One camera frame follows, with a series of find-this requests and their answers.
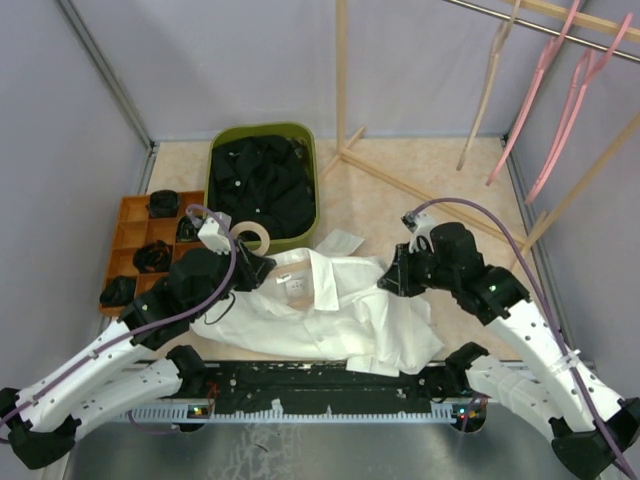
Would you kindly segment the black garment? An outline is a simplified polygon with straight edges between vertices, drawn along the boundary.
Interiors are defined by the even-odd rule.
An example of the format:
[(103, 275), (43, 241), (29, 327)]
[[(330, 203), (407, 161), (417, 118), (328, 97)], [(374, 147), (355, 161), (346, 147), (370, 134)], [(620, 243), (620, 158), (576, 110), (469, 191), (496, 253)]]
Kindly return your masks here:
[(281, 135), (249, 136), (211, 150), (207, 207), (253, 221), (275, 240), (304, 234), (315, 220), (315, 196), (304, 141)]

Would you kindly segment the pink plastic hanger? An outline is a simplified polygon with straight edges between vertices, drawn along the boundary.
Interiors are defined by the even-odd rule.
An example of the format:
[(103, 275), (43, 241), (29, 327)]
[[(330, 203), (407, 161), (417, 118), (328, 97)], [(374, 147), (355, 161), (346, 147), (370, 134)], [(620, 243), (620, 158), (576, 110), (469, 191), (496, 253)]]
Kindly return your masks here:
[(613, 42), (604, 53), (598, 55), (594, 49), (586, 48), (579, 58), (571, 77), (565, 105), (563, 107), (554, 139), (551, 143), (545, 163), (525, 198), (526, 205), (531, 205), (534, 202), (551, 176), (551, 173), (557, 161), (561, 157), (569, 139), (590, 84), (612, 58), (615, 50), (623, 40), (627, 31), (630, 29), (633, 17), (633, 13), (627, 13), (625, 15), (620, 26), (616, 30)]

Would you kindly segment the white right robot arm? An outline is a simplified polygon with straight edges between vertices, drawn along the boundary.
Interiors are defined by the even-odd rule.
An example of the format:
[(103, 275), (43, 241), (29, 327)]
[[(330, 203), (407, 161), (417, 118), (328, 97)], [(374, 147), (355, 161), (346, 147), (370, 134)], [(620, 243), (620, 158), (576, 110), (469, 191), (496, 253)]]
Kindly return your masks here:
[(446, 365), (448, 387), (488, 396), (535, 428), (579, 479), (595, 479), (639, 437), (639, 401), (608, 387), (557, 336), (529, 291), (507, 269), (485, 263), (459, 222), (408, 222), (409, 242), (396, 247), (379, 287), (414, 297), (450, 293), (458, 306), (519, 355), (531, 378), (468, 342)]

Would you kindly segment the pink hanger with plaid shirt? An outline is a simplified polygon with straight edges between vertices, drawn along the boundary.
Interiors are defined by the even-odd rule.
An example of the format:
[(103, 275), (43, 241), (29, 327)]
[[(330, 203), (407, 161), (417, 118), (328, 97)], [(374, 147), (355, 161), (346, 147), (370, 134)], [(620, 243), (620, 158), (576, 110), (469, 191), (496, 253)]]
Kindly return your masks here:
[(538, 93), (538, 90), (540, 88), (540, 84), (543, 80), (543, 77), (545, 75), (546, 70), (549, 68), (551, 62), (554, 60), (555, 56), (557, 55), (560, 47), (562, 46), (562, 43), (564, 42), (564, 39), (569, 31), (569, 28), (572, 25), (572, 22), (574, 20), (574, 17), (578, 11), (578, 8), (580, 6), (581, 1), (580, 0), (575, 0), (570, 9), (569, 9), (569, 13), (567, 15), (566, 20), (564, 21), (563, 27), (560, 31), (560, 34), (558, 37), (554, 37), (550, 40), (547, 41), (547, 43), (545, 44), (544, 48), (541, 51), (541, 54), (539, 56), (538, 62), (536, 64), (536, 69), (534, 71), (534, 74), (532, 76), (531, 79), (531, 83), (529, 86), (529, 89), (527, 91), (527, 94), (523, 100), (523, 104), (521, 106), (520, 112), (515, 120), (515, 123), (509, 133), (508, 139), (507, 139), (507, 143), (505, 145), (505, 148), (503, 150), (502, 156), (500, 158), (500, 160), (498, 161), (498, 163), (496, 164), (496, 166), (494, 167), (494, 169), (491, 171), (491, 173), (489, 174), (489, 177), (485, 183), (486, 186), (491, 185), (497, 178), (498, 174), (500, 173), (501, 169), (504, 167), (513, 147), (515, 146), (516, 141), (518, 140), (518, 137), (521, 133), (521, 130), (525, 124), (525, 121), (530, 113), (533, 101), (535, 100), (535, 97)]

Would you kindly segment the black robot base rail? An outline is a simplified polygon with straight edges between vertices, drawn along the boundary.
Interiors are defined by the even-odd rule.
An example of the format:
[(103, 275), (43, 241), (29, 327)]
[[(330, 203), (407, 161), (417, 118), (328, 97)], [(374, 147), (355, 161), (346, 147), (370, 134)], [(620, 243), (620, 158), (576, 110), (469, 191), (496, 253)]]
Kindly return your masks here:
[(202, 399), (217, 414), (428, 413), (431, 403), (469, 398), (471, 390), (442, 362), (397, 377), (351, 372), (344, 362), (209, 362), (196, 386), (175, 399)]

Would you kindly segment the cream white garment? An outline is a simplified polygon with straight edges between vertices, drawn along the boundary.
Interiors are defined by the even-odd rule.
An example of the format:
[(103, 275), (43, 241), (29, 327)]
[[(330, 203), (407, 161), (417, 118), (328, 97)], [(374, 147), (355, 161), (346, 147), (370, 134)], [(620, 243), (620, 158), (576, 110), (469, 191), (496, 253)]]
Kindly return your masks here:
[(444, 347), (430, 305), (379, 288), (387, 266), (356, 255), (363, 241), (335, 229), (314, 249), (273, 255), (264, 283), (217, 302), (195, 334), (272, 356), (343, 361), (359, 373), (419, 373)]

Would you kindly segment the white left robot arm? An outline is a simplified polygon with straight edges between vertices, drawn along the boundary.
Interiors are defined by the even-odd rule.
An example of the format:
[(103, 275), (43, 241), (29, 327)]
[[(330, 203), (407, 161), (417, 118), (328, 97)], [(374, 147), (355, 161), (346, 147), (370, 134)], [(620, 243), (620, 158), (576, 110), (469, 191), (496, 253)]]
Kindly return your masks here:
[(6, 443), (30, 470), (45, 468), (106, 421), (156, 399), (194, 397), (208, 384), (195, 349), (179, 345), (146, 368), (129, 365), (190, 329), (218, 301), (251, 292), (275, 268), (272, 258), (237, 241), (227, 253), (188, 251), (153, 287), (137, 296), (98, 337), (46, 378), (1, 391)]

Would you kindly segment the beige wooden hanger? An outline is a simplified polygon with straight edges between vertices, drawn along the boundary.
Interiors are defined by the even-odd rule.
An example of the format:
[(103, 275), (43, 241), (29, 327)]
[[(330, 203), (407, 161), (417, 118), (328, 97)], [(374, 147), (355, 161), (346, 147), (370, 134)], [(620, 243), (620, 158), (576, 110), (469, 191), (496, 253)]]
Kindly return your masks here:
[[(244, 232), (251, 232), (259, 238), (259, 247), (256, 250), (256, 254), (259, 256), (265, 255), (270, 246), (270, 237), (267, 230), (260, 224), (253, 221), (243, 221), (237, 223), (232, 229), (231, 234), (235, 239), (238, 239)], [(309, 295), (291, 297), (288, 305), (292, 308), (302, 310), (310, 307), (313, 301), (313, 297)]]
[(461, 171), (463, 169), (467, 160), (467, 155), (471, 150), (473, 143), (477, 137), (479, 128), (484, 118), (486, 108), (492, 93), (501, 52), (504, 47), (504, 43), (506, 42), (510, 34), (513, 24), (515, 23), (515, 19), (519, 11), (520, 4), (521, 4), (521, 0), (516, 0), (514, 2), (513, 9), (511, 11), (509, 18), (500, 24), (500, 26), (498, 27), (494, 35), (491, 48), (489, 51), (489, 57), (488, 57), (487, 68), (486, 68), (485, 77), (484, 77), (482, 94), (477, 106), (476, 115), (472, 123), (471, 130), (467, 136), (465, 145), (461, 151), (461, 154), (458, 159), (458, 163), (456, 165), (457, 171)]

